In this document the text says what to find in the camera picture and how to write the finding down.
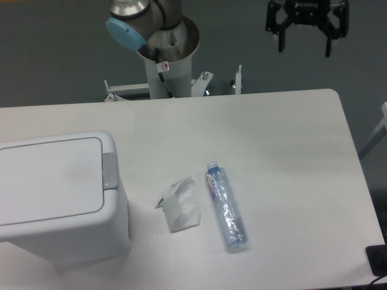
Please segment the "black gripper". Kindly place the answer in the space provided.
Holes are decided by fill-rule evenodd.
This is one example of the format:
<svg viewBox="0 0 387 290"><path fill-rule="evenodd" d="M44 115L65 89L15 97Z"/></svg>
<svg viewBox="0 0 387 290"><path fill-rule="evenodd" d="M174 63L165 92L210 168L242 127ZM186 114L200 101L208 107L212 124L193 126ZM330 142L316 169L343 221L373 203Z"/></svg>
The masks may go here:
<svg viewBox="0 0 387 290"><path fill-rule="evenodd" d="M277 13L281 9L286 12L287 16L279 23L277 22ZM338 18L338 27L335 27L328 17L330 11ZM291 24L317 26L327 37L325 57L330 57L332 41L347 36L349 22L349 1L339 1L338 4L332 4L330 1L324 0L269 1L265 30L278 37L278 51L281 53L285 49L285 31Z"/></svg>

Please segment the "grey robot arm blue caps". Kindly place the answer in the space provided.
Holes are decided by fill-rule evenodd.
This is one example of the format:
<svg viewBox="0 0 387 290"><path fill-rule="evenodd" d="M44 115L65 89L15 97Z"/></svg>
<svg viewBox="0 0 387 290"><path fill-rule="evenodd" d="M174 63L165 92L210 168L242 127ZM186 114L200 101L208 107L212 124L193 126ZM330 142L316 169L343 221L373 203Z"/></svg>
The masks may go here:
<svg viewBox="0 0 387 290"><path fill-rule="evenodd" d="M181 1L111 1L106 26L110 35L130 50L139 50L158 31L172 30L183 21ZM285 31L292 25L316 26L331 43L349 30L348 1L269 1L265 30L277 35L278 51L285 48Z"/></svg>

